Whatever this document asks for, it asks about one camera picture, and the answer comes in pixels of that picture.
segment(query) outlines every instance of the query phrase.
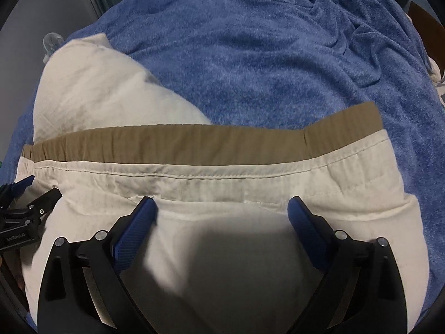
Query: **blue fleece fabric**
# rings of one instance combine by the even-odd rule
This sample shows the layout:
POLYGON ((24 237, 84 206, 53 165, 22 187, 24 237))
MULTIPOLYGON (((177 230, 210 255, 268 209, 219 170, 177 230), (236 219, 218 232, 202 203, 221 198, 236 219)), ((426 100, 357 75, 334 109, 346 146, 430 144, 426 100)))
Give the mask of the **blue fleece fabric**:
MULTIPOLYGON (((220 125, 303 128, 374 101, 429 248, 425 308, 445 283, 445 114, 423 44, 393 0, 124 0, 71 39, 105 32, 220 125)), ((11 181, 31 112, 0 181, 11 181)))

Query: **white fabric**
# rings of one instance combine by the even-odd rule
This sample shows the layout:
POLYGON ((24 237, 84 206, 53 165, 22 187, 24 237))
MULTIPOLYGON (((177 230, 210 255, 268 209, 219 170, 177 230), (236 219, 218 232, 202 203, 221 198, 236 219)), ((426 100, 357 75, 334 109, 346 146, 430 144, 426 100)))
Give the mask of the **white fabric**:
POLYGON ((417 199, 406 194, 384 130, 319 158, 267 166, 172 166, 22 158, 35 175, 29 202, 57 186, 63 198, 38 249, 22 250, 36 320, 53 242, 87 240, 154 197, 157 225, 123 281, 160 333, 285 333, 320 279, 288 222, 298 195, 358 240, 386 237, 407 299, 409 329, 426 295, 429 263, 417 199))
POLYGON ((34 105, 34 143, 93 128, 177 123, 210 121, 113 50, 102 33, 72 40, 46 64, 34 105))

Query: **stitching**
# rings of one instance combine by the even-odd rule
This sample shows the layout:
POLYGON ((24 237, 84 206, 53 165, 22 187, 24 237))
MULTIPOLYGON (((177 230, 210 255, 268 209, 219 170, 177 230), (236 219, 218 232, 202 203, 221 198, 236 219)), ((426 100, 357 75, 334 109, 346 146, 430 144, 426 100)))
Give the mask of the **stitching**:
POLYGON ((34 167, 35 170, 41 170, 41 169, 46 169, 46 168, 51 168, 54 170, 61 170, 61 171, 67 171, 67 172, 84 172, 84 173, 93 173, 93 174, 98 174, 98 175, 112 175, 112 176, 127 176, 127 177, 166 177, 166 178, 178 178, 178 179, 242 179, 242 178, 275 178, 275 177, 283 177, 283 176, 289 176, 289 175, 294 175, 297 173, 304 173, 304 172, 310 172, 311 170, 316 170, 316 169, 320 169, 323 167, 327 167, 329 165, 332 165, 334 163, 338 163, 341 161, 346 160, 347 158, 353 157, 353 156, 357 156, 359 153, 364 152, 370 148, 376 147, 377 145, 384 143, 386 141, 389 141, 389 138, 385 138, 371 146, 367 146, 366 148, 363 148, 361 150, 359 150, 358 152, 355 152, 353 154, 350 154, 346 157, 337 159, 335 161, 332 161, 330 163, 326 163, 326 164, 321 164, 315 167, 312 167, 310 169, 306 169, 306 170, 294 170, 291 172, 281 172, 281 173, 275 173, 275 174, 269 174, 269 175, 211 175, 211 176, 204 176, 204 175, 170 175, 170 174, 165 174, 165 173, 155 173, 155 172, 151 172, 151 173, 123 173, 123 172, 99 172, 99 171, 94 171, 94 170, 76 170, 76 169, 68 169, 68 168, 61 168, 61 167, 54 167, 51 165, 46 165, 46 166, 41 166, 41 167, 34 167))

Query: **bed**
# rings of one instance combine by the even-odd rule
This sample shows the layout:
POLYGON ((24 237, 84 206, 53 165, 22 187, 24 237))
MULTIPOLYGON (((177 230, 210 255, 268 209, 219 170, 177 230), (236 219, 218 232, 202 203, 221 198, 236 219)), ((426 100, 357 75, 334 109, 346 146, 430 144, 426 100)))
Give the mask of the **bed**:
MULTIPOLYGON (((104 32, 114 49, 218 125, 300 129, 365 101, 379 108, 405 191, 417 196, 430 277, 445 284, 445 112, 422 41, 393 0, 124 0, 68 38, 104 32)), ((0 184, 33 140, 20 118, 0 184)))

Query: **blue gripper pad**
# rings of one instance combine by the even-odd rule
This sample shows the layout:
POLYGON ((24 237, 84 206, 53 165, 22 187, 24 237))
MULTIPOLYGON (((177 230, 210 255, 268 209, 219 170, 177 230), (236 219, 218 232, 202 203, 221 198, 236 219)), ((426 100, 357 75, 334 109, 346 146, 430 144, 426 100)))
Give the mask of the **blue gripper pad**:
POLYGON ((293 197, 288 203, 288 218, 297 236, 308 254, 312 265, 323 272, 329 267, 328 242, 320 227, 316 227, 314 218, 300 197, 293 197))
POLYGON ((116 273, 119 274, 131 266, 139 247, 156 220, 156 215, 156 203, 150 197, 144 197, 133 211, 130 224, 113 247, 116 273))
POLYGON ((13 197, 16 198, 22 196, 26 188, 32 185, 33 181, 34 181, 34 176, 29 176, 17 183, 13 183, 11 185, 11 194, 13 195, 13 197))

